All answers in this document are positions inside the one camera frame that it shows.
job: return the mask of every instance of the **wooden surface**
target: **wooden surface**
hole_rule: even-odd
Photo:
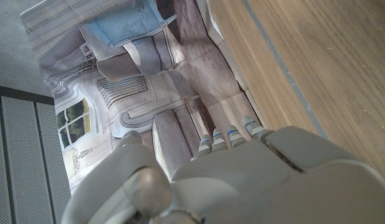
[[[385,1],[211,1],[265,122],[318,133],[385,177]],[[258,18],[296,83],[268,47]],[[297,85],[309,108],[293,90]]]

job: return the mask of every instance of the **robotic hand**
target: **robotic hand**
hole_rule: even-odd
[[[385,223],[385,181],[343,149],[250,117],[215,129],[171,182],[137,132],[79,185],[62,223]]]

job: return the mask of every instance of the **gray wall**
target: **gray wall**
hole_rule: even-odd
[[[41,0],[0,0],[0,86],[51,97],[20,13]]]
[[[0,96],[0,223],[60,223],[69,198],[54,106]]]

